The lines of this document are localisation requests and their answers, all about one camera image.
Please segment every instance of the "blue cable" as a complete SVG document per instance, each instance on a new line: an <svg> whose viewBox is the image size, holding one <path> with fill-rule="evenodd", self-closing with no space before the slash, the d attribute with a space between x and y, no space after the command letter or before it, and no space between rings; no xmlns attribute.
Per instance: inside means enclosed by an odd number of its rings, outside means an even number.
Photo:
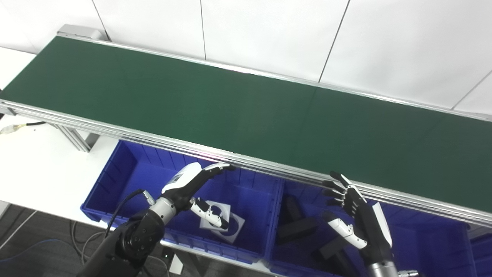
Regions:
<svg viewBox="0 0 492 277"><path fill-rule="evenodd" d="M0 263L11 261L11 260L13 260L13 259L15 259L15 258L17 258L17 257L21 256L22 254L26 253L27 251L31 250L32 248L34 248L34 247L38 246L39 244L43 244L43 243L46 243L46 242L62 242L62 243L64 243L64 244L68 245L70 248L72 248L72 245L70 245L69 243L64 242L64 241L62 241L62 240L58 240L58 239L43 240L43 241L36 242L35 244L33 244L33 245L29 246L29 248L27 248L26 250L24 250L24 251L20 252L19 254L15 255L15 256L12 256L12 257L10 257L10 258L6 258L6 259L3 259L3 260L0 260Z"/></svg>

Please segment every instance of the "metal rail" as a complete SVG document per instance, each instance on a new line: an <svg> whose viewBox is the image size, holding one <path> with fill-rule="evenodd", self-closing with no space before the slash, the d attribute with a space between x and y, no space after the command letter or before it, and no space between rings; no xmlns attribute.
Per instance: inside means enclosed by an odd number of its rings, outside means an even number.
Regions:
<svg viewBox="0 0 492 277"><path fill-rule="evenodd" d="M26 104L0 100L0 105L8 107L17 114L33 119L63 125L77 130L108 136L116 139L145 144L181 154L206 159L213 162L227 162L256 172L271 174L321 187L321 181L333 180L329 175L300 168L253 158L229 151L220 150L179 139L158 136L139 130L103 123L87 118L50 111ZM476 209L465 208L425 197L382 188L362 182L354 182L368 198L389 204L428 212L448 218L492 228L492 214Z"/></svg>

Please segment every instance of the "green conveyor belt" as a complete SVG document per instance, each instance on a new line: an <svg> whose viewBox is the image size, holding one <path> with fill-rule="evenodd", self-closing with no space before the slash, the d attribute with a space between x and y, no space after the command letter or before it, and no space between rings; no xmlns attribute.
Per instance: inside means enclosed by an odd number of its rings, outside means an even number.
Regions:
<svg viewBox="0 0 492 277"><path fill-rule="evenodd" d="M492 123L56 37L3 100L492 212Z"/></svg>

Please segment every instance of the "cable connector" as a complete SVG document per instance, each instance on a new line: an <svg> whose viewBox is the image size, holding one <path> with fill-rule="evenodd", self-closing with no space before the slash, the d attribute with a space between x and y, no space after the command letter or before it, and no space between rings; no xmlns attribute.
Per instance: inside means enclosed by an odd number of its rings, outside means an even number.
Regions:
<svg viewBox="0 0 492 277"><path fill-rule="evenodd" d="M24 126L26 126L26 124L10 125L10 126L4 127L0 131L0 135L6 135L6 134L10 134L10 133L16 132L17 130L19 130L20 128L22 128Z"/></svg>
<svg viewBox="0 0 492 277"><path fill-rule="evenodd" d="M24 126L36 126L36 125L41 125L41 124L45 124L45 123L46 122L41 121L41 122L25 123L25 124L18 124L18 125L10 125L10 126L4 127L0 131L0 135L3 135L3 134L6 135L6 134L10 134L10 133L16 132L20 128L24 127Z"/></svg>
<svg viewBox="0 0 492 277"><path fill-rule="evenodd" d="M154 198L152 197L152 195L147 190L144 190L143 195L144 195L145 199L147 200L147 203L149 203L150 206L155 205Z"/></svg>

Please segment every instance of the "conveyor belt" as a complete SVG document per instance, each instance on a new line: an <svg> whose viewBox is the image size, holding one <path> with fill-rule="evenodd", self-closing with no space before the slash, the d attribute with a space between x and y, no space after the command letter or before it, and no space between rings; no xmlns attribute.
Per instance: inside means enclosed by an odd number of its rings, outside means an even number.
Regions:
<svg viewBox="0 0 492 277"><path fill-rule="evenodd" d="M16 112L492 226L492 122L318 83L58 36L6 87Z"/></svg>

